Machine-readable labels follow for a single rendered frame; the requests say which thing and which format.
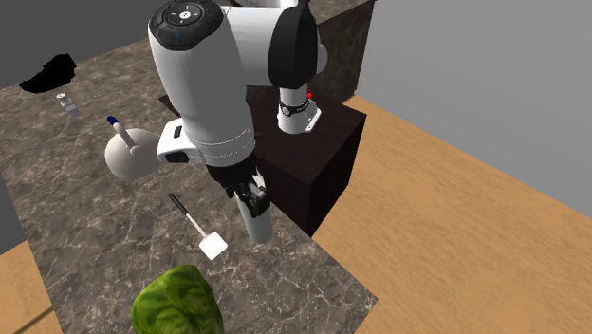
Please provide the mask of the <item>black lumpy object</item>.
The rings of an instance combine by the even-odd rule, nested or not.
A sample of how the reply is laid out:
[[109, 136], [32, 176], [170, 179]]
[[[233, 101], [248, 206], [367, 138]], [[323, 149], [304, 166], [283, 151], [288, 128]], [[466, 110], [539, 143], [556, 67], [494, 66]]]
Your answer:
[[58, 54], [43, 65], [39, 73], [21, 82], [19, 86], [29, 93], [45, 93], [69, 84], [75, 77], [76, 67], [76, 63], [69, 54]]

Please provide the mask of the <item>small grey shaker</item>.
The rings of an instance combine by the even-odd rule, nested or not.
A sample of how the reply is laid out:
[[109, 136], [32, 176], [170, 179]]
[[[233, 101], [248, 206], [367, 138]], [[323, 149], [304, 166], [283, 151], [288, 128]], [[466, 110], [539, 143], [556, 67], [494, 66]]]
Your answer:
[[70, 116], [76, 117], [81, 115], [81, 111], [78, 106], [69, 98], [65, 93], [59, 93], [56, 98], [60, 105]]

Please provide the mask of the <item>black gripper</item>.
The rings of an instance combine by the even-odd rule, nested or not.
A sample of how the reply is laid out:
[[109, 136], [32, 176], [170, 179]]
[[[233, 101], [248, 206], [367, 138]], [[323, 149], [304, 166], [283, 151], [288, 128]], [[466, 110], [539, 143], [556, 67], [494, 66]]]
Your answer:
[[251, 218], [261, 216], [270, 206], [265, 181], [256, 171], [256, 157], [249, 155], [244, 160], [226, 167], [206, 165], [216, 182], [229, 198], [237, 197], [244, 204]]

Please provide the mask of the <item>green lettuce head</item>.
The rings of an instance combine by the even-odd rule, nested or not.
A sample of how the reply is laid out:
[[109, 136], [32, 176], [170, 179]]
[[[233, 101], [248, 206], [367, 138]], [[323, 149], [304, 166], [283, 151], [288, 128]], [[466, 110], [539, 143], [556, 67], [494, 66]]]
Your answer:
[[213, 289], [194, 265], [161, 274], [131, 308], [135, 334], [224, 334]]

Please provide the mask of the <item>dark robot stand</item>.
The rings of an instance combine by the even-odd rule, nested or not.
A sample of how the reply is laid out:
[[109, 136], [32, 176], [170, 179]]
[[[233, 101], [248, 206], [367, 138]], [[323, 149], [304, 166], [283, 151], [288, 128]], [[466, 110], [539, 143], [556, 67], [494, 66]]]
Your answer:
[[314, 94], [321, 116], [309, 133], [283, 132], [277, 117], [279, 92], [248, 88], [256, 146], [256, 171], [275, 205], [313, 235], [349, 183], [366, 115]]

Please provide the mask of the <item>white pen with blue cap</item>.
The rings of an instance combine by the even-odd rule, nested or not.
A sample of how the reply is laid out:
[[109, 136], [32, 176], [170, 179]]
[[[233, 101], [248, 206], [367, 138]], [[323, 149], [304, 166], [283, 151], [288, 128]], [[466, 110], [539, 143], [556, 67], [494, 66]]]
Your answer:
[[114, 116], [108, 116], [106, 119], [119, 134], [130, 153], [135, 155], [139, 151], [139, 147], [129, 135], [125, 127]]

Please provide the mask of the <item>grey cylinder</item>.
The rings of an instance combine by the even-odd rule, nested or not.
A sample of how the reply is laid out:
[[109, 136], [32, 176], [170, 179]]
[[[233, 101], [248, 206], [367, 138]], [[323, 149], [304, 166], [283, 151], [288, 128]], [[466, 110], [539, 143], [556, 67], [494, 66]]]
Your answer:
[[250, 239], [257, 244], [268, 242], [273, 234], [270, 208], [267, 208], [261, 215], [252, 217], [248, 206], [238, 196], [235, 197], [235, 201], [243, 217]]

